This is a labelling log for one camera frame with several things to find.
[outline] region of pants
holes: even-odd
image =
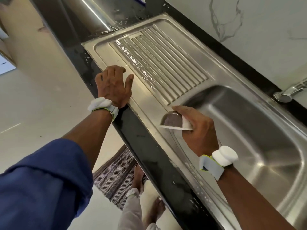
[[[140,195],[137,188],[127,193],[127,201],[119,220],[118,230],[144,230]],[[151,223],[146,230],[160,230],[155,223]]]

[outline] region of blue shirt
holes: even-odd
[[[56,139],[0,175],[0,229],[67,229],[93,194],[82,149]]]

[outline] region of wet surface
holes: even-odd
[[[97,97],[95,75],[100,69],[81,45],[163,12],[169,14],[264,93],[272,97],[280,89],[250,67],[164,0],[31,0],[83,81]],[[307,110],[295,101],[284,104],[307,125]],[[122,108],[113,123],[146,175],[157,188],[183,229],[219,229],[189,184],[169,161],[133,111]]]

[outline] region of faucet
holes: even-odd
[[[306,88],[307,88],[307,78],[305,78],[304,80],[298,82],[293,86],[290,86],[286,90],[274,93],[273,96],[277,101],[287,103],[293,100],[294,95],[305,90]]]

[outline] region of striped rug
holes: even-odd
[[[94,173],[94,185],[118,208],[123,210],[131,189],[136,160],[124,145],[118,153]]]

